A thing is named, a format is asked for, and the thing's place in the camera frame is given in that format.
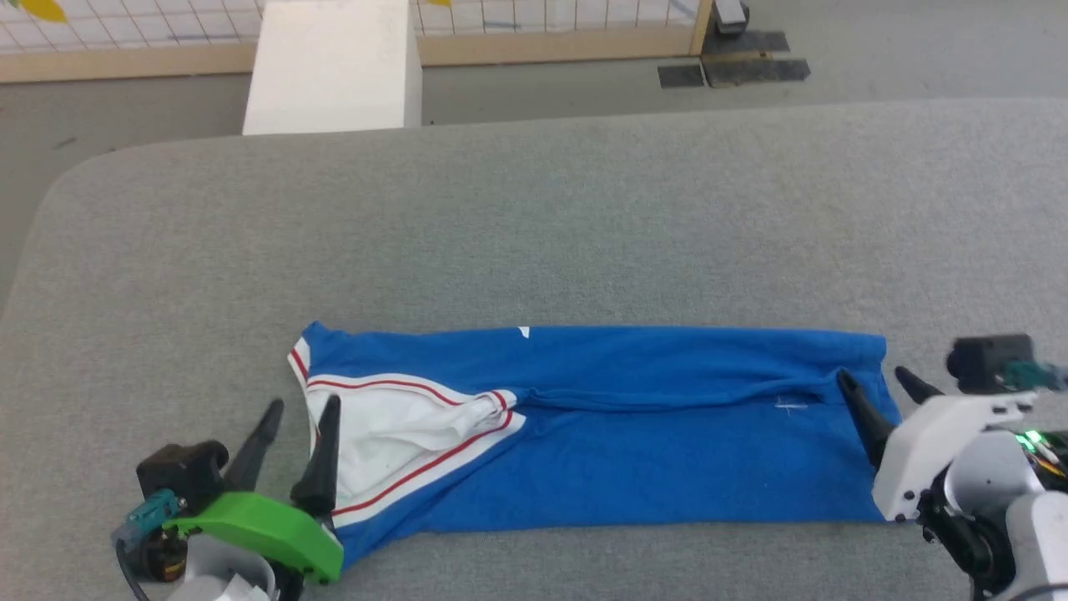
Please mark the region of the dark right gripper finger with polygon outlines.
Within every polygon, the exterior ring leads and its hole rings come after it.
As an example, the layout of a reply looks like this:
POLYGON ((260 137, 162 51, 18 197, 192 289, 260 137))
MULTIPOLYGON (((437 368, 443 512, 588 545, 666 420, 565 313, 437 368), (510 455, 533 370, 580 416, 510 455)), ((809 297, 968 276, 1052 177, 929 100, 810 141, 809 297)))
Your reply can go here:
POLYGON ((915 373, 905 368, 905 366, 896 366, 894 376, 900 388, 904 388, 905 395, 916 406, 923 406, 932 398, 945 395, 939 388, 920 379, 915 373))
POLYGON ((880 469, 889 437, 898 426, 898 407, 889 394, 884 374, 858 379, 842 368, 835 379, 867 460, 880 469))

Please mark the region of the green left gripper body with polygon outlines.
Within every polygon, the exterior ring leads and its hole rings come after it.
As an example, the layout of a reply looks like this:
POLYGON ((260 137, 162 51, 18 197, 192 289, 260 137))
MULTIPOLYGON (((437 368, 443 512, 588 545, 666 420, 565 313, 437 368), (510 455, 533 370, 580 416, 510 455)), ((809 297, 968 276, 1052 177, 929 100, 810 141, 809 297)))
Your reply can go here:
POLYGON ((282 564, 318 584, 342 574, 342 544, 315 518, 300 509, 253 492, 225 493, 201 513, 164 522, 184 537, 209 535, 222 543, 282 564))

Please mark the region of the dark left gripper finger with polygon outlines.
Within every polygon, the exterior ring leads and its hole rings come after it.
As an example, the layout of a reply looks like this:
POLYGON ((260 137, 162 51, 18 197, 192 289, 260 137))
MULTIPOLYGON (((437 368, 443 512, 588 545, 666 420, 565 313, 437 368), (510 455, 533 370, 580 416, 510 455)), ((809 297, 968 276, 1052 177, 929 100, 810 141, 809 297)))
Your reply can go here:
POLYGON ((337 495, 342 401, 329 396, 316 425, 315 445, 304 475, 290 487, 290 502, 315 520, 331 520, 337 495))
POLYGON ((277 437, 284 415, 284 401, 274 398, 268 404, 266 411, 250 434, 245 438, 244 445, 236 456, 229 461, 224 474, 224 487, 227 492, 254 491, 260 480, 260 471, 264 456, 277 437))

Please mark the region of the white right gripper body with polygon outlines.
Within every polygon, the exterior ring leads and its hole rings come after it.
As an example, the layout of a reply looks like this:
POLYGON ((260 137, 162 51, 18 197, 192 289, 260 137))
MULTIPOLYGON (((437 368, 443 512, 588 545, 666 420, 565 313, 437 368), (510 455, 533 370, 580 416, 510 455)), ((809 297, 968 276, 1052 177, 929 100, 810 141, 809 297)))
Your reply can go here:
POLYGON ((1025 450, 1005 429, 1034 410, 1034 391, 937 395, 886 437, 871 496, 889 521, 918 520, 923 491, 943 492, 957 513, 976 513, 1037 490, 1025 450))

